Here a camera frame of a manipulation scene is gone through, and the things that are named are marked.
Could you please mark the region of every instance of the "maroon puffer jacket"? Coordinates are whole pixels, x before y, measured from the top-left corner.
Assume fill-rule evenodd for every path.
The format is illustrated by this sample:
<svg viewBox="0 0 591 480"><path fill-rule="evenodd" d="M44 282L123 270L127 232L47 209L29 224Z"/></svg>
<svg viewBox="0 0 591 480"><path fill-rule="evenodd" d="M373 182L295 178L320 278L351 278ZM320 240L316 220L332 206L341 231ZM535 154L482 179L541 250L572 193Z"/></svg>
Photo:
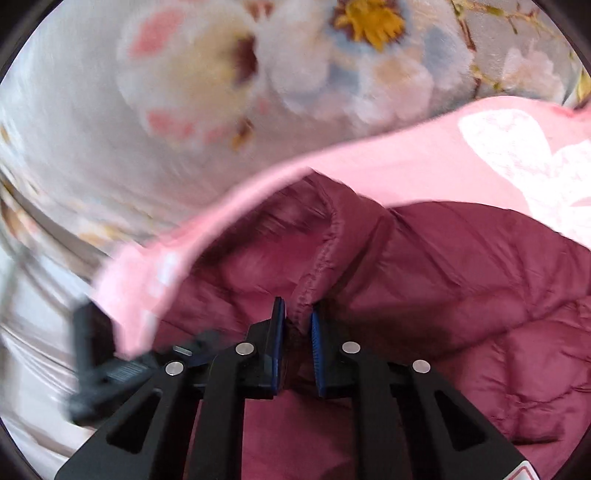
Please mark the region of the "maroon puffer jacket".
<svg viewBox="0 0 591 480"><path fill-rule="evenodd" d="M247 403L243 477L352 476L352 419L302 393L311 305L356 341L424 358L550 479L591 421L591 252L513 211L427 202L385 209L314 174L273 195L195 263L155 347L209 328L241 338L288 299L293 388Z"/></svg>

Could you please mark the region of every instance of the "yellow flower center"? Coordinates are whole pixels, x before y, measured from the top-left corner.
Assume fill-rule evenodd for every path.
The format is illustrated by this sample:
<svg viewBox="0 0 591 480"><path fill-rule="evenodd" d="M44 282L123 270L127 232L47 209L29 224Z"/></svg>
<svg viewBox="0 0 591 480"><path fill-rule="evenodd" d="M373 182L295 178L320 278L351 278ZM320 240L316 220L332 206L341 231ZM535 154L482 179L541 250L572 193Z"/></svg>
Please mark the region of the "yellow flower center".
<svg viewBox="0 0 591 480"><path fill-rule="evenodd" d="M352 40L367 41L377 51L404 33L404 19L387 0L349 0L344 8L337 7L334 20L337 30L351 29Z"/></svg>

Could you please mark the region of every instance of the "metal screw head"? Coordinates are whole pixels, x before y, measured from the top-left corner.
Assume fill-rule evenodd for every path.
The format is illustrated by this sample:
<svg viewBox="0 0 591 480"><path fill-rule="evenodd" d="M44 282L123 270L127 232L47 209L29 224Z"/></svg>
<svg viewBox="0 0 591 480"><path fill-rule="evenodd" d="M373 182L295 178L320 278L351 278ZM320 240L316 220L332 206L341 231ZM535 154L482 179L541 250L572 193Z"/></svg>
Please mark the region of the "metal screw head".
<svg viewBox="0 0 591 480"><path fill-rule="evenodd" d="M164 369L168 375L174 377L184 370L184 365L181 362L170 362Z"/></svg>
<svg viewBox="0 0 591 480"><path fill-rule="evenodd" d="M426 374L431 370L431 365L425 360L415 360L413 362L413 370L420 374Z"/></svg>
<svg viewBox="0 0 591 480"><path fill-rule="evenodd" d="M236 345L236 353L238 355L250 355L255 351L255 346L251 343L244 342Z"/></svg>
<svg viewBox="0 0 591 480"><path fill-rule="evenodd" d="M361 345L357 342L345 342L341 348L345 353L359 353L361 351Z"/></svg>
<svg viewBox="0 0 591 480"><path fill-rule="evenodd" d="M185 356L193 356L193 352L191 350L188 350L186 348L183 348L181 346L175 345L173 347L173 350L177 353L180 353L181 355L185 355Z"/></svg>

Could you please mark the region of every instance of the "pink towel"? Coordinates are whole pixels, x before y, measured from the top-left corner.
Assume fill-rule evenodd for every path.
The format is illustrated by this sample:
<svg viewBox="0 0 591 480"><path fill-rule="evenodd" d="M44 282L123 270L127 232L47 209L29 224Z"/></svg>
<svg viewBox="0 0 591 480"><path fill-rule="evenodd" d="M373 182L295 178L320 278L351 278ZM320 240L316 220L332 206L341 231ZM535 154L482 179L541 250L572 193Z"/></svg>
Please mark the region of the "pink towel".
<svg viewBox="0 0 591 480"><path fill-rule="evenodd" d="M147 246L122 245L93 300L116 323L123 356L152 345L159 318L194 260L241 215L311 170L382 205L474 202L530 215L591 247L591 115L497 97L406 131L307 155L243 183Z"/></svg>

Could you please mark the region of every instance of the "white flower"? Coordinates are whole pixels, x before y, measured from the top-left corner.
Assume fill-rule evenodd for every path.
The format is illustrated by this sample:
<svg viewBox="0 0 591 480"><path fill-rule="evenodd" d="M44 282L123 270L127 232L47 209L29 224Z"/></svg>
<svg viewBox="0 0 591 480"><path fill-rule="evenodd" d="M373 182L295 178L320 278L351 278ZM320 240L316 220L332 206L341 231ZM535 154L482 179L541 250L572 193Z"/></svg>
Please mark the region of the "white flower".
<svg viewBox="0 0 591 480"><path fill-rule="evenodd" d="M511 47L507 52L501 83L505 90L555 103L563 103L566 90L560 76L554 73L554 63L533 44L524 57Z"/></svg>
<svg viewBox="0 0 591 480"><path fill-rule="evenodd" d="M348 116L370 127L427 118L434 89L462 85L473 55L446 0L396 3L404 33L383 51L335 29L334 1L279 4L261 30L256 54L284 104L295 113Z"/></svg>
<svg viewBox="0 0 591 480"><path fill-rule="evenodd" d="M264 88L257 28L246 5L232 0L168 1L130 20L118 85L148 133L198 150L232 129Z"/></svg>

